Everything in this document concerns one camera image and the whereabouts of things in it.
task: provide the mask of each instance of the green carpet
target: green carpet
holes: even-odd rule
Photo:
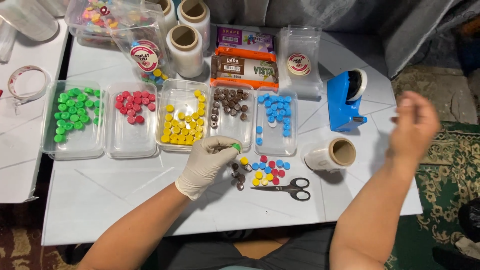
[[[442,122],[415,179],[423,214],[402,216],[386,270],[441,269],[432,248],[455,250],[458,209],[480,193],[480,126]]]

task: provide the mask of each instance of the barcode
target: barcode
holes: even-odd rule
[[[239,38],[238,37],[222,37],[222,40],[238,42]]]
[[[233,70],[233,71],[240,71],[240,67],[236,66],[223,66],[225,70]]]

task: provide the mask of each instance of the gray cloth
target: gray cloth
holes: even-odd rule
[[[214,234],[166,237],[157,248],[161,270],[218,270],[244,266],[262,270],[328,269],[334,228],[308,231],[261,259],[244,257],[231,242],[212,240]]]
[[[204,1],[212,23],[278,28],[309,25],[324,31],[379,35],[389,77],[395,76],[429,37],[480,12],[480,0]]]

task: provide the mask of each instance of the scissors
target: scissors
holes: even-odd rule
[[[297,177],[290,181],[289,185],[276,185],[276,186],[254,186],[251,189],[258,189],[264,191],[285,191],[290,193],[290,196],[297,201],[308,201],[310,199],[310,193],[303,190],[310,185],[310,181],[307,178]]]

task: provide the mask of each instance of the person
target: person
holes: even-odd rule
[[[400,210],[416,168],[439,128],[433,105],[404,92],[392,118],[383,166],[342,213],[335,230],[307,232],[259,260],[242,257],[226,242],[187,243],[165,255],[166,269],[333,269],[382,270],[393,248]],[[79,263],[78,270],[135,270],[159,245],[175,219],[213,183],[238,151],[239,141],[213,136],[194,143],[183,173],[108,228]]]

